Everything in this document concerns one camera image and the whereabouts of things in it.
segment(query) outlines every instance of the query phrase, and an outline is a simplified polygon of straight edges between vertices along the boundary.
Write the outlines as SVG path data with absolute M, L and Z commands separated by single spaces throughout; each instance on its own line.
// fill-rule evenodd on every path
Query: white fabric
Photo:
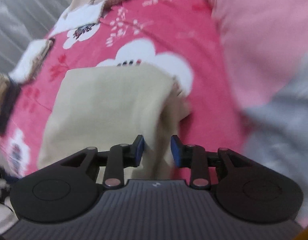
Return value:
M 95 5 L 86 4 L 68 14 L 67 12 L 69 8 L 67 8 L 55 24 L 54 29 L 49 34 L 49 37 L 53 37 L 54 35 L 65 31 L 77 29 L 84 25 L 99 23 L 103 5 L 104 1 Z
M 10 198 L 6 198 L 5 204 L 13 209 Z M 0 204 L 0 234 L 3 234 L 18 221 L 17 216 L 8 207 Z
M 67 71 L 45 127 L 38 168 L 89 146 L 108 151 L 131 144 L 142 134 L 147 145 L 142 165 L 126 168 L 125 179 L 169 179 L 170 137 L 184 117 L 178 94 L 174 80 L 148 64 Z
M 16 68 L 9 73 L 11 79 L 19 84 L 28 81 L 28 77 L 33 70 L 33 61 L 46 51 L 50 41 L 46 39 L 31 41 Z

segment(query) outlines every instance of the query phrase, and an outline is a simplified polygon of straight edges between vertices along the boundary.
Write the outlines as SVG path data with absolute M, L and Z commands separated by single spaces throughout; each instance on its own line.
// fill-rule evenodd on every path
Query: black object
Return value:
M 11 191 L 20 221 L 4 238 L 286 240 L 302 230 L 293 221 L 302 204 L 298 185 L 229 149 L 205 152 L 173 136 L 176 165 L 191 168 L 189 186 L 183 180 L 124 185 L 123 168 L 137 167 L 143 148 L 142 136 L 109 152 L 88 147 L 21 179 Z M 104 179 L 96 184 L 100 166 Z M 208 167 L 216 167 L 217 185 Z
M 7 89 L 0 113 L 0 135 L 4 135 L 8 120 L 13 111 L 14 104 L 21 92 L 21 87 L 15 83 L 10 77 L 10 84 Z
M 4 168 L 0 167 L 0 179 L 6 181 L 6 186 L 0 187 L 0 204 L 4 204 L 4 200 L 10 195 L 11 185 L 17 182 L 18 178 L 8 175 Z
M 240 219 L 278 223 L 295 216 L 302 205 L 303 193 L 294 181 L 230 149 L 205 152 L 200 146 L 183 145 L 175 135 L 171 149 L 178 167 L 192 169 L 191 187 L 195 188 L 195 178 L 204 178 L 210 183 L 206 169 L 202 169 L 207 167 L 207 162 L 216 167 L 219 183 L 215 187 L 215 198 L 222 208 Z M 205 160 L 196 157 L 203 152 Z

